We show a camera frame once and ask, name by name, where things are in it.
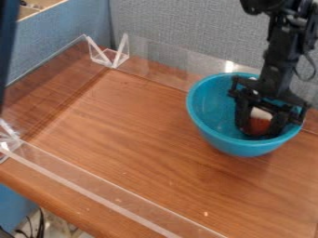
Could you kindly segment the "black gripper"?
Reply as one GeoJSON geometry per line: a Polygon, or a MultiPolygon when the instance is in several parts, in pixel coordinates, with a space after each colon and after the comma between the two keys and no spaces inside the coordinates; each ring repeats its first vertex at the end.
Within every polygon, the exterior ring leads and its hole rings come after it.
{"type": "Polygon", "coordinates": [[[235,99],[235,125],[244,134],[253,134],[252,109],[257,107],[272,116],[268,136],[276,137],[287,124],[300,125],[308,103],[291,92],[291,79],[299,56],[280,59],[267,57],[256,79],[241,74],[231,77],[228,96],[235,99]]]}

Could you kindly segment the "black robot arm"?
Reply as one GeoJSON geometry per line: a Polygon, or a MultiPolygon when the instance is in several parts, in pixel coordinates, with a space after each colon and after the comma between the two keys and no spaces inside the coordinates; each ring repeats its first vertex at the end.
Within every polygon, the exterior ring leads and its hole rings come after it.
{"type": "Polygon", "coordinates": [[[275,137],[301,125],[309,104],[291,92],[296,64],[318,41],[318,0],[239,0],[249,15],[269,17],[263,66],[256,79],[232,76],[235,125],[251,137],[275,137]]]}

